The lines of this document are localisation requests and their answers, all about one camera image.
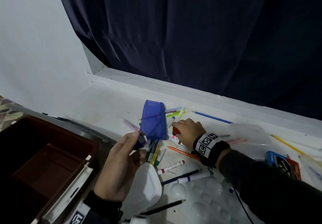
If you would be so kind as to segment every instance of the orange pencil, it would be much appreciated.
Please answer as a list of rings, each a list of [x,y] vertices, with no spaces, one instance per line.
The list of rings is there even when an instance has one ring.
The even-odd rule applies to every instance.
[[[171,147],[171,146],[167,146],[169,149],[172,149],[172,150],[174,150],[174,151],[177,151],[177,152],[179,152],[179,153],[182,153],[182,154],[184,154],[184,155],[186,155],[186,156],[188,156],[188,157],[190,157],[190,158],[193,158],[193,159],[195,159],[195,160],[197,160],[197,161],[200,161],[200,159],[199,159],[199,157],[198,156],[196,156],[196,155],[193,155],[193,154],[189,154],[189,153],[186,153],[186,152],[183,152],[183,151],[181,151],[181,150],[179,150],[179,149],[176,149],[176,148],[174,148],[174,147]]]

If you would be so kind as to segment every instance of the black cable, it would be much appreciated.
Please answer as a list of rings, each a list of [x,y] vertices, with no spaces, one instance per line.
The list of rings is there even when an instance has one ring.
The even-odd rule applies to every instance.
[[[244,209],[244,211],[245,211],[245,213],[246,213],[246,215],[247,215],[248,219],[251,221],[251,223],[252,223],[252,224],[254,224],[254,222],[252,221],[252,219],[249,217],[249,215],[248,215],[247,211],[245,210],[245,207],[243,206],[242,201],[240,200],[240,198],[239,198],[239,196],[238,196],[238,194],[237,194],[236,189],[235,189],[234,187],[232,187],[232,188],[234,189],[235,194],[236,194],[236,196],[237,196],[237,198],[238,198],[238,200],[239,200],[239,202],[240,202],[240,204],[241,204],[242,208]]]

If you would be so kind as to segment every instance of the person's left hand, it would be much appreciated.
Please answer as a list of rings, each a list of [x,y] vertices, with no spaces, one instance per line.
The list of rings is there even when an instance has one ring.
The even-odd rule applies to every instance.
[[[132,155],[132,148],[139,138],[139,131],[124,135],[111,148],[101,174],[95,184],[94,193],[104,199],[123,202],[132,185],[139,167],[144,164],[146,150],[138,150]]]

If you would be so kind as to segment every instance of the black wristband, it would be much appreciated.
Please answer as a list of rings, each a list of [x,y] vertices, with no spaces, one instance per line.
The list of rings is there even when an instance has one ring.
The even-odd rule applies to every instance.
[[[211,148],[210,150],[210,154],[208,157],[205,157],[204,155],[202,155],[201,153],[198,152],[198,150],[196,150],[196,145],[199,141],[199,139],[202,137],[203,135],[199,136],[195,142],[194,142],[194,150],[196,151],[197,155],[200,158],[200,161],[203,165],[205,166],[210,166],[210,167],[214,167],[216,168],[216,162],[218,160],[218,157],[220,155],[220,153],[225,150],[225,149],[229,149],[230,145],[225,142],[225,141],[220,141],[215,143],[215,145]]]
[[[108,217],[113,223],[117,223],[123,215],[120,211],[121,202],[104,200],[98,197],[93,190],[88,193],[83,203],[101,216]]]

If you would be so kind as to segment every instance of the brown plastic bin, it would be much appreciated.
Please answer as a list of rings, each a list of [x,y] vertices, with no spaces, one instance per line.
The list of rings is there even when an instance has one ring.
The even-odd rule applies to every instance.
[[[87,163],[86,157],[95,159],[99,148],[96,142],[35,117],[22,118],[0,132],[0,142],[10,155],[6,203],[10,216],[21,224],[40,221]]]

